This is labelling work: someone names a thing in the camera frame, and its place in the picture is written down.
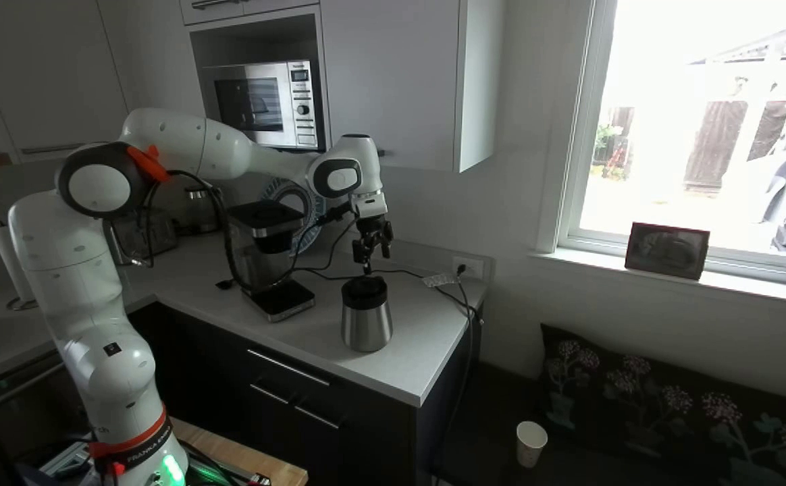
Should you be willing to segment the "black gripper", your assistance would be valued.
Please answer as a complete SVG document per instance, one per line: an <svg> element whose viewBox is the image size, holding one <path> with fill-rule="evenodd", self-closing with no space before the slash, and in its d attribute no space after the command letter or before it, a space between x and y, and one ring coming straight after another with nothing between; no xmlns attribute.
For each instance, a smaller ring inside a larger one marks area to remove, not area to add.
<svg viewBox="0 0 786 486"><path fill-rule="evenodd" d="M371 217L356 222L359 238L352 242L355 254L363 257L359 268L371 275L371 257L372 250L390 254L391 245L391 225L384 217Z"/></svg>

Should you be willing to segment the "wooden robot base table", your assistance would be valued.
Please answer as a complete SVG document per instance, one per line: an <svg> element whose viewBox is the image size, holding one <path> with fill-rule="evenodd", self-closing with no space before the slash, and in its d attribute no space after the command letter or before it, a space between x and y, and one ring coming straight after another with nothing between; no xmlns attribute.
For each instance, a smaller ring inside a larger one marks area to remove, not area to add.
<svg viewBox="0 0 786 486"><path fill-rule="evenodd" d="M241 479L267 479L267 486L309 486L309 469L251 446L236 443L189 422L174 419L178 443L205 465Z"/></svg>

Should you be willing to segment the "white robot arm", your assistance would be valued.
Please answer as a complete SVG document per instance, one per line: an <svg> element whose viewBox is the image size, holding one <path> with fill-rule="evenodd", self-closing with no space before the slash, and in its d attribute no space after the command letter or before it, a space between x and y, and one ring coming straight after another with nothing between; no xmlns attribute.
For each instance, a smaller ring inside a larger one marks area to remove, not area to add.
<svg viewBox="0 0 786 486"><path fill-rule="evenodd" d="M349 133L320 157L285 153L221 121L166 109L131 111L116 141L71 151L50 191L10 206L14 254L91 426L85 486L189 486L193 476L158 389L155 352L127 319L106 222L139 210L170 176L216 183L247 173L343 198L363 225L390 213L368 134Z"/></svg>

